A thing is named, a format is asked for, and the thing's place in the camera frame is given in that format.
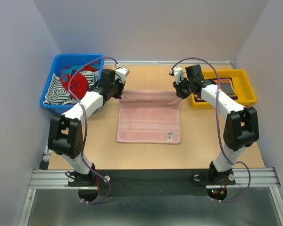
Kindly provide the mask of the orange towel with grey spots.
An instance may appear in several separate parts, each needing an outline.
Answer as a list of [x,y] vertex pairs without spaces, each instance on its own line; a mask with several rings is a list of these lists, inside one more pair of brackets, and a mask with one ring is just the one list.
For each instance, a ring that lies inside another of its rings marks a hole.
[[220,79],[220,88],[228,96],[234,96],[235,95],[233,83],[232,83],[232,80],[230,78]]

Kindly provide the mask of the pink towel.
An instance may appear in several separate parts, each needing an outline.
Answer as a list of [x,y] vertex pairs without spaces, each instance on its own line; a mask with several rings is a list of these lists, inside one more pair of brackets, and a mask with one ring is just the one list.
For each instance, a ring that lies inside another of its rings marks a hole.
[[174,91],[123,91],[117,142],[179,144],[181,101]]

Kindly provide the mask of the purple towel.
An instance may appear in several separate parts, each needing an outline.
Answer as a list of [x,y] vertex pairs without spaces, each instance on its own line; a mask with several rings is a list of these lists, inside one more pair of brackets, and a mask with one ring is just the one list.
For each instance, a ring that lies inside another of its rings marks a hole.
[[[214,78],[214,79],[207,79],[207,81],[211,81],[211,82],[214,82],[216,84],[218,84],[218,79],[217,78]],[[238,96],[235,92],[235,95],[234,96],[229,96],[231,99],[233,100],[236,100],[238,99]],[[192,98],[196,103],[201,103],[201,102],[204,102],[204,100],[202,100],[198,95],[194,94],[193,98]]]

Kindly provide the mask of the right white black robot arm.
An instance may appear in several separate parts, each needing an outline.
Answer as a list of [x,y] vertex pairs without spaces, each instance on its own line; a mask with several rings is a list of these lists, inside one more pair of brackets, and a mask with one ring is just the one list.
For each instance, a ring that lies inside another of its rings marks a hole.
[[211,104],[216,117],[225,118],[223,134],[218,133],[220,154],[210,163],[205,179],[218,184],[228,179],[238,157],[259,139],[258,114],[253,107],[244,107],[221,89],[221,79],[205,79],[200,65],[182,69],[173,66],[169,74],[174,76],[173,87],[182,99],[193,94]]

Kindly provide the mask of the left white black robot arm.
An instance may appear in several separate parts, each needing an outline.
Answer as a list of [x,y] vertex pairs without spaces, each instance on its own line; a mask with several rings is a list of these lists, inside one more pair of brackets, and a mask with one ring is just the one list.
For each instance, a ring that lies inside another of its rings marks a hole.
[[66,172],[69,186],[92,186],[95,166],[84,156],[88,118],[112,97],[120,99],[130,70],[119,67],[104,69],[100,79],[92,84],[79,103],[50,121],[48,148],[63,157],[73,171]]

